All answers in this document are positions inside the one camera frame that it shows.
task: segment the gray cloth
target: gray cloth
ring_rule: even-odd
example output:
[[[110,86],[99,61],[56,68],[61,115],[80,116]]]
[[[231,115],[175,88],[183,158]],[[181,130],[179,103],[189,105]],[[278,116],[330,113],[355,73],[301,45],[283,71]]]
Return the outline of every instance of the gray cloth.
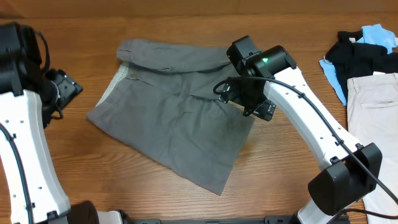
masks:
[[[213,87],[237,76],[226,48],[125,40],[129,75],[87,118],[216,194],[221,194],[254,122],[218,101]]]

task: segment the black cable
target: black cable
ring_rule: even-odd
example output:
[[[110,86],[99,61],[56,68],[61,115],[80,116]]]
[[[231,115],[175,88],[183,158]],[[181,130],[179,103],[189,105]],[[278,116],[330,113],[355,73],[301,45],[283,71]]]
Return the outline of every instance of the black cable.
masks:
[[[61,108],[56,104],[55,105],[55,110],[58,112],[59,116],[51,116],[52,119],[63,119],[63,113]]]
[[[11,146],[12,152],[14,153],[15,160],[17,162],[17,166],[18,166],[18,170],[19,170],[19,175],[21,177],[22,190],[23,190],[24,196],[25,196],[25,204],[26,204],[28,221],[29,221],[29,224],[34,224],[32,203],[30,201],[29,190],[27,188],[27,181],[26,181],[24,166],[22,165],[21,156],[19,155],[17,146],[15,145],[14,137],[10,135],[10,133],[7,131],[6,127],[4,127],[1,123],[0,123],[0,130],[3,132],[4,136],[6,137],[7,141],[9,142],[9,144]]]
[[[380,187],[388,194],[388,196],[390,196],[395,203],[398,205],[398,198],[394,195],[394,193],[391,192],[390,189],[388,189],[387,186],[385,186],[377,177],[375,177],[372,172],[354,155],[353,152],[351,152],[351,150],[347,147],[347,145],[344,143],[344,140],[342,140],[336,133],[336,131],[333,129],[333,127],[330,125],[330,123],[328,122],[328,120],[323,116],[322,112],[317,108],[317,106],[315,106],[312,101],[305,95],[305,93],[302,93],[301,91],[299,91],[298,89],[275,79],[271,79],[271,78],[264,78],[264,77],[231,77],[229,78],[229,80],[244,80],[244,79],[250,79],[250,80],[262,80],[262,81],[269,81],[269,82],[273,82],[276,83],[278,85],[282,85],[290,90],[292,90],[293,92],[295,92],[296,94],[298,94],[298,96],[300,98],[303,98],[311,107],[312,109],[319,115],[319,117],[321,118],[321,120],[324,122],[324,124],[326,125],[326,127],[329,129],[329,131],[331,132],[331,134],[335,137],[337,143],[342,146],[342,148],[355,160],[355,162],[362,168],[363,171],[365,171],[365,173],[367,173],[367,175],[369,175],[374,181],[376,181],[377,184],[380,185]],[[219,86],[221,86],[224,83],[227,83],[228,80],[224,80],[222,82],[219,82],[213,89],[214,94],[220,95],[223,92],[219,92],[217,91],[217,88]],[[360,212],[360,213],[365,213],[368,215],[374,215],[377,217],[381,217],[381,218],[388,218],[388,219],[398,219],[398,216],[390,216],[390,215],[383,215],[383,214],[379,214],[379,213],[375,213],[375,212],[370,212],[367,210],[360,210],[360,209],[354,209],[354,208],[347,208],[347,209],[342,209],[342,211],[338,212],[329,222],[332,223],[333,221],[335,221],[339,216],[341,216],[343,213],[346,212]]]
[[[45,40],[43,34],[37,30],[35,30],[35,33],[42,39],[44,47],[45,47],[45,63],[43,68],[40,70],[42,73],[46,73],[49,68],[50,68],[50,52],[49,52],[49,46],[47,45],[47,41]]]

